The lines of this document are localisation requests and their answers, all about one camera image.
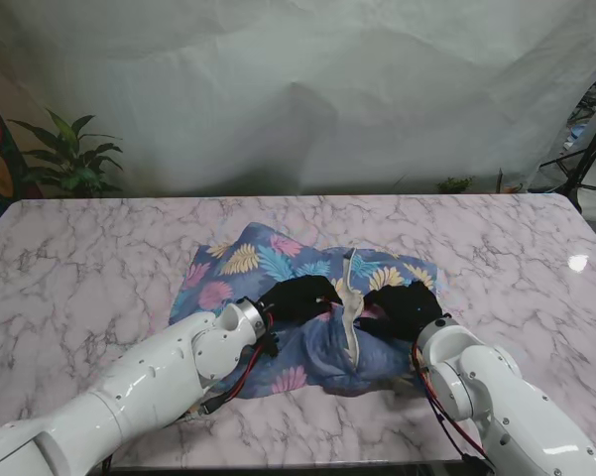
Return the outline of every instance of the white curtain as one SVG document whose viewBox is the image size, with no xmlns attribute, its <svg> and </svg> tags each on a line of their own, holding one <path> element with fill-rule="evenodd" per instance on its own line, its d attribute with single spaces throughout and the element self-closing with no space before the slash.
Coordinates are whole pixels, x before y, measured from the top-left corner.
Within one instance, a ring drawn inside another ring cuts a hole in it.
<svg viewBox="0 0 596 476">
<path fill-rule="evenodd" d="M 595 73 L 596 0 L 0 0 L 2 114 L 96 114 L 130 195 L 519 183 Z"/>
</svg>

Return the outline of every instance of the marble table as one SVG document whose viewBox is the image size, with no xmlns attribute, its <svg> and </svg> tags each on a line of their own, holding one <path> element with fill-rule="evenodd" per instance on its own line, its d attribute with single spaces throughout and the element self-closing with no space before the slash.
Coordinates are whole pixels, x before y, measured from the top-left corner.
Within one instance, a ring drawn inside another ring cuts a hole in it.
<svg viewBox="0 0 596 476">
<path fill-rule="evenodd" d="M 596 235 L 558 195 L 16 203 L 0 220 L 0 424 L 64 404 L 165 327 L 196 247 L 234 240 L 251 221 L 319 248 L 385 247 L 436 263 L 443 308 L 512 352 L 596 443 Z M 417 394 L 309 387 L 148 434 L 115 465 L 456 458 Z"/>
</svg>

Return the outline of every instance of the pink flower print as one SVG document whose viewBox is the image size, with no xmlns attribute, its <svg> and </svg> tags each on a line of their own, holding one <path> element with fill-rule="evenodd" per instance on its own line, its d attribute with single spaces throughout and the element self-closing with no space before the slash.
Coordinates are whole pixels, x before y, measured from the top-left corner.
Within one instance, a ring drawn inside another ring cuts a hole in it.
<svg viewBox="0 0 596 476">
<path fill-rule="evenodd" d="M 277 253 L 284 253 L 287 256 L 294 258 L 301 250 L 301 244 L 297 241 L 290 240 L 280 235 L 271 235 L 271 247 Z"/>
<path fill-rule="evenodd" d="M 200 291 L 198 296 L 198 305 L 206 310 L 220 307 L 226 299 L 233 296 L 233 291 L 227 283 L 222 281 L 212 281 L 207 283 Z"/>
<path fill-rule="evenodd" d="M 332 315 L 333 315 L 332 312 L 325 312 L 323 314 L 320 314 L 318 317 L 316 317 L 316 319 L 321 320 L 322 322 L 328 322 Z"/>
<path fill-rule="evenodd" d="M 207 273 L 208 269 L 209 263 L 204 263 L 202 265 L 189 265 L 189 269 L 185 275 L 183 289 L 188 290 L 189 288 L 193 288 L 200 283 L 200 280 L 202 280 L 202 277 L 205 276 L 205 273 Z"/>
<path fill-rule="evenodd" d="M 271 391 L 274 394 L 279 394 L 280 392 L 301 389 L 304 385 L 306 385 L 306 374 L 304 373 L 304 367 L 300 365 L 299 367 L 283 370 L 282 376 L 276 377 L 276 383 L 271 386 Z"/>
</svg>

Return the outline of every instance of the floral cloth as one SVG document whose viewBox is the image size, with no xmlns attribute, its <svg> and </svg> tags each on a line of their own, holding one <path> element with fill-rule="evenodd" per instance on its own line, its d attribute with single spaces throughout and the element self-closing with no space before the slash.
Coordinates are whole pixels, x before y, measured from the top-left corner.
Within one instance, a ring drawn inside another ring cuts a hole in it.
<svg viewBox="0 0 596 476">
<path fill-rule="evenodd" d="M 343 255 L 348 248 L 318 251 L 259 223 L 251 223 L 233 244 L 201 246 L 189 265 L 172 309 L 170 324 L 194 312 L 216 314 L 238 298 L 257 300 L 275 283 L 304 275 L 323 275 L 339 289 Z M 350 287 L 366 294 L 385 285 L 423 281 L 434 291 L 436 266 L 386 251 L 356 250 L 350 266 Z M 302 326 L 277 324 L 280 353 L 262 356 L 240 392 L 251 399 L 319 385 L 329 392 L 357 394 L 383 387 L 395 378 L 411 378 L 410 345 L 380 340 L 355 329 L 359 357 L 354 366 L 342 324 L 343 307 L 336 305 Z M 370 309 L 362 315 L 370 315 Z M 240 377 L 249 358 L 215 387 L 222 392 Z"/>
</svg>

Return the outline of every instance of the green leaf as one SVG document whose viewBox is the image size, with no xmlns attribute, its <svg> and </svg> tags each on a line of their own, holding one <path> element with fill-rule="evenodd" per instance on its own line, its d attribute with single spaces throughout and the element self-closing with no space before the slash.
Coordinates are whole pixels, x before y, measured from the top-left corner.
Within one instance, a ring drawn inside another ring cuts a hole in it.
<svg viewBox="0 0 596 476">
<path fill-rule="evenodd" d="M 115 167 L 119 168 L 120 171 L 123 171 L 123 167 L 121 167 L 119 164 L 117 164 L 115 161 L 113 161 L 112 159 L 110 159 L 108 156 L 101 156 L 101 159 L 103 161 L 108 161 L 111 162 Z"/>
<path fill-rule="evenodd" d="M 95 117 L 95 116 L 83 116 L 72 123 L 72 126 L 70 126 L 70 129 L 72 129 L 72 132 L 75 133 L 75 136 L 77 134 L 79 134 L 79 131 L 81 130 L 81 128 L 83 126 L 85 126 L 86 124 L 88 124 L 88 122 L 90 122 L 90 119 L 92 119 L 93 117 Z"/>
<path fill-rule="evenodd" d="M 51 164 L 55 164 L 57 166 L 62 163 L 61 158 L 59 158 L 58 156 L 56 156 L 51 151 L 45 151 L 45 150 L 42 150 L 42 149 L 36 149 L 34 151 L 23 152 L 22 154 L 25 155 L 25 156 L 33 156 L 36 159 L 39 159 L 41 161 L 50 162 Z"/>
<path fill-rule="evenodd" d="M 106 183 L 103 181 L 101 183 L 101 191 L 121 191 L 121 188 L 115 185 L 111 185 L 110 183 Z"/>
<path fill-rule="evenodd" d="M 109 139 L 116 139 L 117 141 L 123 141 L 120 137 L 109 136 L 108 134 L 82 134 L 79 136 L 79 139 L 82 137 L 107 137 Z"/>
<path fill-rule="evenodd" d="M 89 183 L 95 188 L 99 188 L 101 186 L 101 179 L 99 178 L 99 175 L 91 169 L 76 169 L 74 173 L 81 179 L 81 181 Z"/>
<path fill-rule="evenodd" d="M 51 119 L 53 119 L 53 122 L 56 124 L 56 126 L 58 126 L 58 129 L 60 129 L 61 136 L 68 143 L 70 148 L 77 152 L 79 150 L 77 135 L 70 128 L 70 126 L 66 124 L 66 122 L 63 119 L 61 119 L 55 112 L 53 112 L 51 109 L 47 109 L 47 111 L 49 111 Z"/>
<path fill-rule="evenodd" d="M 70 177 L 64 177 L 60 181 L 60 186 L 61 186 L 61 188 L 64 188 L 66 190 L 73 190 L 76 186 L 79 185 L 80 182 L 81 182 L 80 176 L 72 175 Z"/>
<path fill-rule="evenodd" d="M 61 134 L 57 136 L 58 140 L 58 155 L 61 159 L 66 163 L 72 163 L 75 157 L 72 149 L 70 148 L 70 144 L 64 139 Z"/>
<path fill-rule="evenodd" d="M 18 124 L 20 127 L 24 127 L 28 131 L 33 132 L 35 136 L 38 138 L 40 142 L 42 142 L 45 146 L 53 149 L 54 151 L 58 149 L 58 140 L 56 136 L 52 133 L 47 131 L 46 129 L 42 129 L 41 127 L 32 126 L 24 121 L 16 121 L 13 119 L 9 119 L 9 122 L 13 122 L 14 124 Z"/>
<path fill-rule="evenodd" d="M 119 164 L 117 164 L 115 161 L 113 161 L 112 159 L 110 159 L 108 156 L 97 156 L 97 157 L 95 157 L 92 160 L 92 162 L 90 163 L 90 167 L 93 170 L 99 172 L 101 163 L 104 162 L 104 161 L 105 162 L 112 163 L 115 167 L 118 167 L 119 170 L 123 171 L 123 168 Z"/>
<path fill-rule="evenodd" d="M 108 143 L 106 143 L 106 144 L 101 144 L 100 146 L 98 146 L 98 147 L 95 149 L 95 154 L 96 154 L 96 155 L 99 155 L 99 154 L 101 154 L 101 153 L 103 153 L 103 152 L 106 152 L 106 151 L 111 151 L 111 150 L 112 150 L 112 151 L 117 151 L 117 152 L 122 152 L 122 151 L 121 151 L 121 149 L 119 149 L 119 148 L 118 148 L 117 146 L 115 146 L 113 143 L 111 143 L 111 142 L 108 142 Z"/>
<path fill-rule="evenodd" d="M 62 179 L 64 174 L 49 167 L 29 167 L 29 175 L 37 177 L 53 177 L 55 179 Z"/>
</svg>

